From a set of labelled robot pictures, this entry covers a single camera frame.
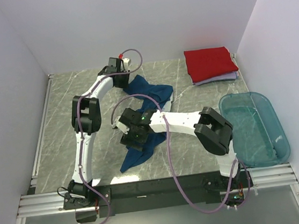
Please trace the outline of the blue t shirt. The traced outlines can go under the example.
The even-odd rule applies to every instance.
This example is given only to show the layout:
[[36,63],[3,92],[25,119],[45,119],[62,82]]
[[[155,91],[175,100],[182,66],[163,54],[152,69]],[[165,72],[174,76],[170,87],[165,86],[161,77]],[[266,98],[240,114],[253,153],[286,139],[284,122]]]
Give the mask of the blue t shirt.
[[[144,77],[137,75],[132,82],[130,82],[128,88],[124,89],[124,92],[129,96],[134,96],[137,99],[142,100],[142,106],[138,110],[125,109],[121,115],[121,119],[127,122],[128,125],[141,125],[150,124],[151,116],[157,111],[157,106],[163,108],[167,107],[170,111],[173,96],[173,87],[165,84],[149,84]],[[139,166],[146,162],[154,154],[157,145],[166,140],[166,133],[154,133],[149,128],[149,137],[144,144],[143,151],[138,151],[127,147],[126,157],[121,165],[120,172],[124,173],[129,168]]]

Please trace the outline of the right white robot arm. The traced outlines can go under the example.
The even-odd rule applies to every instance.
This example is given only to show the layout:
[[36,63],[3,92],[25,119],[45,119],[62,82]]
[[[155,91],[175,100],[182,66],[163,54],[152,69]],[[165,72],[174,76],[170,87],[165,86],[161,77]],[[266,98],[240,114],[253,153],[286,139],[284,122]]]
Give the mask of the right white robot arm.
[[122,131],[121,144],[136,154],[150,155],[167,133],[195,136],[204,149],[214,155],[220,172],[214,184],[222,191],[240,187],[240,168],[233,147],[233,126],[211,107],[197,112],[172,112],[171,103],[162,110],[126,108],[113,120],[113,128]]

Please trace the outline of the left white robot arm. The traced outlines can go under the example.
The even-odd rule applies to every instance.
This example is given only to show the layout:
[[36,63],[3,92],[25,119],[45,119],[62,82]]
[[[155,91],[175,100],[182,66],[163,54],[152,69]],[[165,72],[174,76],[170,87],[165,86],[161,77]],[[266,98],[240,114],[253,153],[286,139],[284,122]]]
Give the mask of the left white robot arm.
[[129,83],[130,59],[122,54],[109,58],[108,65],[98,73],[88,91],[72,99],[71,125],[76,136],[76,157],[72,180],[64,195],[64,209],[93,206],[98,195],[90,190],[92,185],[92,150],[97,132],[101,127],[100,103],[114,87],[122,88]]

